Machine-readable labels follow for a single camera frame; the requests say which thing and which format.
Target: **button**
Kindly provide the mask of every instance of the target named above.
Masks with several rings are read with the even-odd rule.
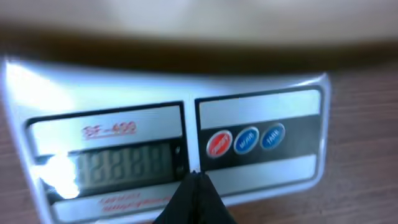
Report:
[[[265,150],[275,149],[285,137],[285,127],[283,124],[273,124],[261,136],[261,147]]]
[[[228,130],[218,131],[207,142],[207,156],[217,158],[224,155],[232,145],[232,134]]]
[[[249,127],[242,130],[236,136],[234,151],[241,155],[250,152],[259,141],[259,130],[256,127]]]

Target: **brown wooden surface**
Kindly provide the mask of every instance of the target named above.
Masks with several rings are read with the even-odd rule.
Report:
[[[231,207],[238,223],[398,223],[398,61],[339,71],[325,174],[305,192]],[[1,112],[0,223],[39,223]]]

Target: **display panel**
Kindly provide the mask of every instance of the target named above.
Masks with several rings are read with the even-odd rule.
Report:
[[[86,152],[70,159],[76,164],[76,184],[81,190],[174,178],[170,145],[166,143]]]

